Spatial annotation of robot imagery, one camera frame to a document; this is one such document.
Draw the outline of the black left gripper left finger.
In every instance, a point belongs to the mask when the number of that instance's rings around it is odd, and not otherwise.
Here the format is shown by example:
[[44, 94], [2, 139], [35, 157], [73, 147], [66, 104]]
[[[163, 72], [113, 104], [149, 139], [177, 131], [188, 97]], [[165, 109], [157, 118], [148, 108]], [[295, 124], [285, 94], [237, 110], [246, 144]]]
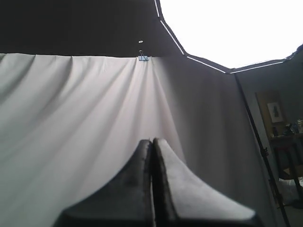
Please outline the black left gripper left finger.
[[152, 143], [141, 140], [133, 155], [107, 184], [58, 217], [60, 227], [151, 227]]

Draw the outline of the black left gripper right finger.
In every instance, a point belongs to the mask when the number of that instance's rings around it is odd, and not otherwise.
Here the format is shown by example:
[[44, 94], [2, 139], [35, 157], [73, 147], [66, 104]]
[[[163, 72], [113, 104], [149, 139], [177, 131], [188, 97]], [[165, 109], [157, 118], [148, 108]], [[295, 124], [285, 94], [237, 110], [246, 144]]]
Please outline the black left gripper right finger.
[[153, 140], [152, 189], [158, 227], [259, 227], [257, 213], [197, 177], [165, 139]]

